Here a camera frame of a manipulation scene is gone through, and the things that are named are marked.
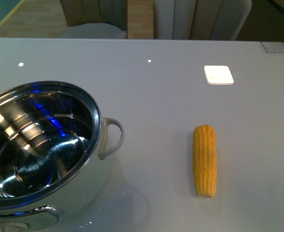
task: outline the stainless steel pot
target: stainless steel pot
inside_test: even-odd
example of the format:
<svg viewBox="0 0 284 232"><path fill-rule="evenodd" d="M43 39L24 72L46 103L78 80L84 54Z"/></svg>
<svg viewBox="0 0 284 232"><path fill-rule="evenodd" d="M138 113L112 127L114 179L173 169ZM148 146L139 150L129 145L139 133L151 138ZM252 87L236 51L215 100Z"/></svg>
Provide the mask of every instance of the stainless steel pot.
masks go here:
<svg viewBox="0 0 284 232"><path fill-rule="evenodd" d="M120 139L105 150L110 124ZM95 100L75 85L45 81L1 93L0 227L38 230L76 213L102 188L108 156L123 139L122 125L102 118Z"/></svg>

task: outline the white table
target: white table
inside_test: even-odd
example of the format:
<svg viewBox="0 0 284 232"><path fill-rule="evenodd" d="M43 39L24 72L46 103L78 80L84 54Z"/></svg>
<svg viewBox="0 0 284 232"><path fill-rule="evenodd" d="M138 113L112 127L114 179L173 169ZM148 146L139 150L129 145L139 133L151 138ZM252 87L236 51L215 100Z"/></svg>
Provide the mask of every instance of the white table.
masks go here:
<svg viewBox="0 0 284 232"><path fill-rule="evenodd" d="M209 85L205 65L229 66L234 84ZM42 232L284 232L284 53L260 42L0 39L0 92L41 80L84 88L125 128L99 196ZM212 199L195 195L192 176L203 124L217 136Z"/></svg>

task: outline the corn cob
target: corn cob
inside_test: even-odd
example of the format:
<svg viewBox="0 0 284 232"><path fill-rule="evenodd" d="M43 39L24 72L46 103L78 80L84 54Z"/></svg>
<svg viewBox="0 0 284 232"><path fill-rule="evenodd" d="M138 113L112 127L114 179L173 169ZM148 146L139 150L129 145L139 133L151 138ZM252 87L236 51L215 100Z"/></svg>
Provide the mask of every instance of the corn cob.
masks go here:
<svg viewBox="0 0 284 232"><path fill-rule="evenodd" d="M198 126L193 134L193 173L196 194L214 197L217 187L215 131L210 125Z"/></svg>

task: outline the chair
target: chair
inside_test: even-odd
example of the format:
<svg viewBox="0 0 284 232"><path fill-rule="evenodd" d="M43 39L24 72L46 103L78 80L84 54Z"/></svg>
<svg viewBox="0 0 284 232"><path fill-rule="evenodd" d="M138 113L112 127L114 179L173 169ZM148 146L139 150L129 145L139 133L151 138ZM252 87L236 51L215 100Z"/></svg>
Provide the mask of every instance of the chair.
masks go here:
<svg viewBox="0 0 284 232"><path fill-rule="evenodd" d="M235 40L252 5L251 0L165 2L154 0L155 39Z"/></svg>
<svg viewBox="0 0 284 232"><path fill-rule="evenodd" d="M126 39L127 0L60 0L68 28L59 38Z"/></svg>

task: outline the floor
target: floor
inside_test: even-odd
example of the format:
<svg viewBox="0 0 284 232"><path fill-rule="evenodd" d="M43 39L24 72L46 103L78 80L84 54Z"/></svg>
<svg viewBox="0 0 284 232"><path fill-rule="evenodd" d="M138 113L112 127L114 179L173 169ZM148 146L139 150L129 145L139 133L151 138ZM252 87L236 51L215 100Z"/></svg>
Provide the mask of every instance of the floor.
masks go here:
<svg viewBox="0 0 284 232"><path fill-rule="evenodd" d="M56 38L66 28L59 0L25 0L0 27L0 37ZM152 0L128 0L128 38L153 38Z"/></svg>

